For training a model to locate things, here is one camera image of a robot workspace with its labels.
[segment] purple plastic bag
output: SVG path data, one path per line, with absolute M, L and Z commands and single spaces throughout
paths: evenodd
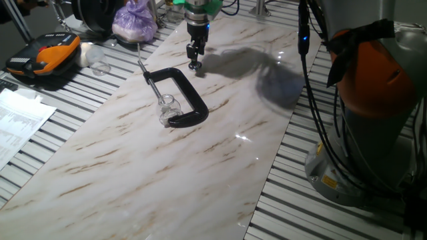
M 150 41 L 157 31 L 147 3 L 149 0 L 129 0 L 114 17 L 113 33 L 131 43 Z

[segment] marble surface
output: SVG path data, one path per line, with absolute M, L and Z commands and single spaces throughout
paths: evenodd
M 296 37 L 220 15 L 195 74 L 182 23 L 145 64 L 181 69 L 207 120 L 164 128 L 137 70 L 2 208 L 0 239 L 243 239 L 304 84 Z

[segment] paper document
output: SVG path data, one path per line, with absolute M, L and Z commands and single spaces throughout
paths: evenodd
M 55 107 L 20 96 L 8 89 L 0 93 L 0 169 L 4 168 L 55 110 Z

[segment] yellow warning label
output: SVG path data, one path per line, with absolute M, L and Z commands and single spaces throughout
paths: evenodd
M 322 147 L 323 147 L 323 143 L 319 143 L 319 145 L 318 145 L 318 151 L 316 153 L 316 156 L 318 156 L 320 154 L 320 151 L 322 150 Z
M 336 189 L 337 181 L 333 180 L 332 178 L 328 177 L 326 174 L 323 175 L 322 182 L 328 185 L 329 187 Z

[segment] black and orange case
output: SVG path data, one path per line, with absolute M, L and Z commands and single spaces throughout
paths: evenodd
M 50 33 L 32 41 L 6 61 L 13 74 L 30 78 L 59 75 L 70 68 L 80 51 L 80 38 L 74 33 Z

